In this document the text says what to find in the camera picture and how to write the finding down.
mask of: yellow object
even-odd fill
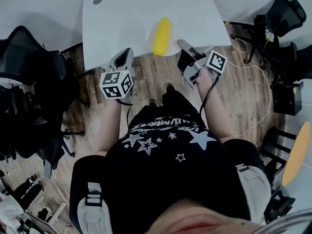
[[[162,18],[159,22],[153,44],[153,53],[155,55],[163,56],[167,52],[170,38],[170,24],[169,18]]]
[[[309,148],[310,131],[310,123],[307,121],[301,127],[289,154],[282,179],[283,186],[288,185],[300,170]]]

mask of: wooden floor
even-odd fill
[[[229,34],[236,33],[238,35],[248,36],[240,27],[232,28],[231,25],[227,25],[227,29]],[[233,44],[241,50],[246,50],[246,46],[239,41]],[[215,50],[224,55],[222,47],[216,47]],[[233,46],[224,47],[224,50],[230,62],[239,67],[246,66],[243,63],[243,59],[249,54],[250,48],[246,54],[238,52]],[[82,47],[78,47],[65,55],[67,58],[72,58],[74,60],[78,74],[84,71]],[[133,116],[138,113],[149,100],[154,99],[161,104],[161,97],[167,82],[172,82],[176,89],[192,102],[197,109],[200,108],[201,101],[199,100],[197,89],[192,90],[185,83],[178,70],[178,56],[179,54],[171,57],[160,57],[150,54],[135,58],[134,68],[136,81],[134,94],[131,98],[131,102],[134,105],[129,115],[129,121],[131,121]],[[257,53],[252,64],[259,65],[259,56]],[[268,63],[266,63],[266,68],[267,70],[264,71],[264,74],[269,83],[271,83],[273,75]],[[67,141],[68,147],[76,152],[76,157],[71,158],[65,154],[50,179],[45,179],[43,177],[43,164],[39,157],[32,156],[29,159],[17,157],[17,160],[14,162],[14,169],[7,167],[10,175],[4,178],[4,181],[14,189],[23,183],[30,175],[37,173],[45,188],[45,191],[42,193],[45,199],[38,206],[30,208],[30,211],[33,214],[37,214],[42,206],[49,206],[51,209],[56,210],[58,205],[65,201],[67,206],[60,215],[60,220],[54,224],[55,228],[60,233],[63,232],[67,223],[70,222],[68,203],[73,165],[79,158],[92,154],[94,137],[99,128],[100,117],[105,111],[106,100],[98,88],[102,70],[96,69],[95,71],[95,75],[88,76],[80,81],[81,96],[85,101],[90,101],[90,108],[86,110],[80,103],[74,101],[69,111],[64,115],[64,130],[77,132],[83,130],[86,132],[85,137],[74,136]],[[256,124],[268,110],[270,98],[267,83],[261,71],[255,67],[238,69],[228,63],[223,77],[217,84],[217,89],[226,111],[235,126],[237,134],[241,134],[249,127]],[[127,132],[127,110],[128,107],[123,106],[120,130],[121,136]],[[249,140],[256,146],[260,146],[265,133],[272,126],[283,130],[284,115],[275,114],[271,105],[267,117],[240,138]],[[3,163],[0,163],[0,169],[5,171]],[[70,232],[77,233],[74,228],[70,228]]]

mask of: white cable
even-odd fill
[[[246,53],[246,52],[248,51],[248,45],[247,45],[247,43],[246,43],[245,41],[241,40],[241,39],[238,39],[238,38],[236,38],[236,39],[234,39],[234,40],[232,40],[232,41],[236,41],[236,40],[240,40],[240,41],[242,41],[242,42],[246,45],[246,48],[247,48],[246,51],[243,52],[243,51],[239,50],[239,49],[238,49],[235,45],[233,45],[233,44],[232,44],[232,46],[233,46],[235,49],[237,49],[239,52],[241,52],[241,53]],[[224,51],[224,47],[222,47],[222,50],[223,50],[224,56],[226,57],[225,51]],[[270,111],[270,107],[271,107],[270,86],[269,86],[268,79],[266,78],[266,76],[265,76],[263,70],[262,70],[261,68],[259,68],[257,65],[252,64],[252,65],[247,66],[247,67],[238,67],[238,66],[236,66],[235,64],[231,63],[231,62],[229,61],[229,59],[228,59],[228,62],[229,62],[230,64],[232,64],[234,67],[239,68],[239,69],[250,68],[250,67],[253,67],[253,66],[256,67],[257,69],[259,69],[259,70],[262,72],[263,77],[264,77],[264,79],[265,79],[265,81],[267,82],[267,85],[268,85],[268,92],[269,92],[269,97],[270,97],[270,103],[269,103],[269,106],[268,106],[267,113],[265,114],[265,116],[264,116],[260,121],[258,121],[258,122],[257,122],[255,125],[253,125],[252,127],[248,128],[245,132],[243,132],[242,134],[239,134],[239,135],[235,135],[235,136],[242,136],[243,134],[247,133],[251,128],[253,128],[253,127],[255,127],[256,125],[258,125],[258,124],[268,115],[268,113],[269,113],[269,111]]]

